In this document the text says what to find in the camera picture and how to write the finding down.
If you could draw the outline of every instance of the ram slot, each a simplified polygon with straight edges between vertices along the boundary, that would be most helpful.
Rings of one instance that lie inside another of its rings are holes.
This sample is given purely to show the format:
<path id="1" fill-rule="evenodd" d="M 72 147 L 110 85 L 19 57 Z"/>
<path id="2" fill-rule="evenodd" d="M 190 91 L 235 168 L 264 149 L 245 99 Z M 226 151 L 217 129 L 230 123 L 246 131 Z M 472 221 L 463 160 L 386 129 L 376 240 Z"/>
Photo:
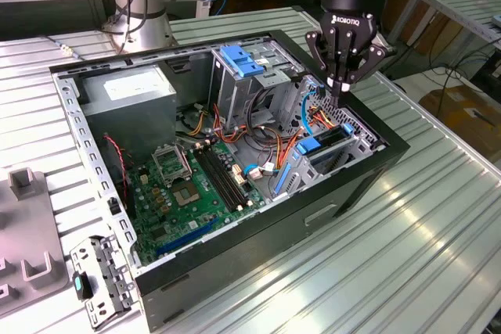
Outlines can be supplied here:
<path id="1" fill-rule="evenodd" d="M 194 155 L 230 212 L 238 210 L 238 206 L 245 205 L 246 200 L 242 192 L 211 150 L 197 150 Z"/>

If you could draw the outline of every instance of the chip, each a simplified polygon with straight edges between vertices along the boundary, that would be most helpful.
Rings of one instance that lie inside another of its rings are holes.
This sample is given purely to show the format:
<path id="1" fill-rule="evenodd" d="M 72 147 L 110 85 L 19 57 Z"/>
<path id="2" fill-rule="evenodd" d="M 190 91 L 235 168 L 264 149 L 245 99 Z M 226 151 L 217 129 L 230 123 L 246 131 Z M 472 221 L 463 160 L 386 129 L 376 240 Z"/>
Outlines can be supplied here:
<path id="1" fill-rule="evenodd" d="M 200 194 L 192 181 L 183 181 L 176 184 L 171 191 L 181 207 L 200 199 Z"/>
<path id="2" fill-rule="evenodd" d="M 166 234 L 167 234 L 167 232 L 165 231 L 165 228 L 163 228 L 163 227 L 155 228 L 154 230 L 151 231 L 151 235 L 155 239 L 159 239 L 162 236 L 165 236 Z"/>

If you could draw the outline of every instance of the metal bracket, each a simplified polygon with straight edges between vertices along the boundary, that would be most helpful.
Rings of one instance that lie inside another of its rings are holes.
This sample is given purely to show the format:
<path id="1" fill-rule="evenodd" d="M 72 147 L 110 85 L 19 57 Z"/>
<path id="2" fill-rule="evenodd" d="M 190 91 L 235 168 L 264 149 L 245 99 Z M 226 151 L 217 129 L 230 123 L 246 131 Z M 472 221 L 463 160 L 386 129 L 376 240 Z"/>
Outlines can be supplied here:
<path id="1" fill-rule="evenodd" d="M 74 287 L 79 299 L 85 301 L 85 310 L 95 331 L 130 311 L 131 305 L 139 301 L 114 235 L 88 238 L 71 250 L 70 255 L 75 268 Z"/>

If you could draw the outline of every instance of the blue pcie slot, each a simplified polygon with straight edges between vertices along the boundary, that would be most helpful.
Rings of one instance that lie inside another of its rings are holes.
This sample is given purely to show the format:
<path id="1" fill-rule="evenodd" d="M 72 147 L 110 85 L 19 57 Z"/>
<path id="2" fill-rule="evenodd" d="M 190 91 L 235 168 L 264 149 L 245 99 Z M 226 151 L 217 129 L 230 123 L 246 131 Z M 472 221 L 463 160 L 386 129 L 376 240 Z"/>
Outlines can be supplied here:
<path id="1" fill-rule="evenodd" d="M 189 234 L 181 236 L 179 239 L 176 239 L 172 242 L 168 242 L 167 244 L 161 246 L 160 248 L 157 249 L 157 256 L 160 256 L 161 254 L 168 253 L 172 250 L 175 250 L 176 248 L 179 248 L 180 246 L 184 246 L 186 243 L 191 242 L 192 240 L 195 240 L 196 238 L 201 237 L 202 235 L 207 234 L 212 230 L 212 226 L 219 220 L 219 218 L 214 218 L 212 221 L 209 223 L 205 224 L 204 226 L 198 228 L 197 230 L 194 230 L 190 232 Z"/>

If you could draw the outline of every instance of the white label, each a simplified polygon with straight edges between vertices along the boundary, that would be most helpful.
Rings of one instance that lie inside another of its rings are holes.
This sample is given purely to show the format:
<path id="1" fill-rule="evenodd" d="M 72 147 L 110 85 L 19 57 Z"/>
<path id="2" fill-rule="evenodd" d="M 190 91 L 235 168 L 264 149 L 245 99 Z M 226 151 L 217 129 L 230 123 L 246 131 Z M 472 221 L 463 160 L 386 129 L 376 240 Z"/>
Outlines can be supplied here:
<path id="1" fill-rule="evenodd" d="M 145 72 L 129 77 L 109 80 L 104 84 L 104 88 L 112 101 L 132 97 L 133 95 L 144 94 L 161 90 L 160 80 L 157 72 Z"/>
<path id="2" fill-rule="evenodd" d="M 258 59 L 258 60 L 255 60 L 256 64 L 259 64 L 260 66 L 264 65 L 264 64 L 268 64 L 269 61 L 265 58 L 263 59 Z"/>
<path id="3" fill-rule="evenodd" d="M 265 171 L 272 172 L 274 167 L 275 167 L 275 164 L 272 162 L 266 162 L 263 167 L 264 167 Z"/>
<path id="4" fill-rule="evenodd" d="M 195 228 L 198 227 L 198 224 L 195 221 L 188 222 L 188 226 L 194 230 Z"/>
<path id="5" fill-rule="evenodd" d="M 347 25 L 355 25 L 357 27 L 360 26 L 360 21 L 357 19 L 350 19 L 349 17 L 339 17 L 336 15 L 332 15 L 332 21 L 330 23 L 346 23 Z"/>
<path id="6" fill-rule="evenodd" d="M 468 115 L 470 115 L 471 117 L 477 117 L 477 114 L 475 113 L 480 113 L 480 111 L 478 111 L 477 109 L 475 109 L 474 107 L 473 108 L 469 108 L 469 109 L 464 109 Z"/>

